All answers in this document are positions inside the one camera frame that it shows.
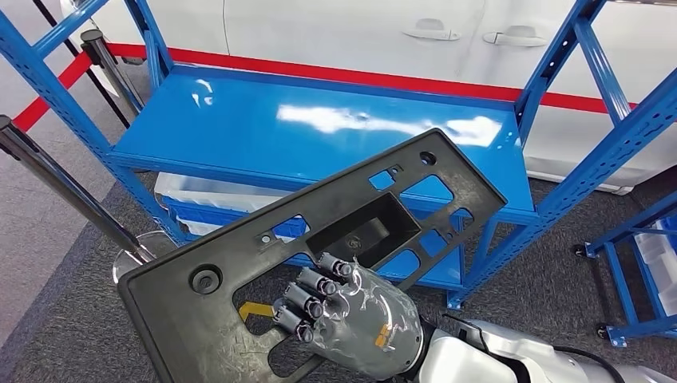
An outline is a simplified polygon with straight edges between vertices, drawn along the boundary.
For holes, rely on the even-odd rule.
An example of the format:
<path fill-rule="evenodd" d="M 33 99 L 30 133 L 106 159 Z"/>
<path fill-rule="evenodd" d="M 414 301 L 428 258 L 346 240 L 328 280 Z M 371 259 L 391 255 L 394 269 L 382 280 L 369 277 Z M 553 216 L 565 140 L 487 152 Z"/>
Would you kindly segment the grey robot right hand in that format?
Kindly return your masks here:
<path fill-rule="evenodd" d="M 313 353 L 379 381 L 407 372 L 423 348 L 412 299 L 328 252 L 288 283 L 273 305 L 273 321 Z"/>

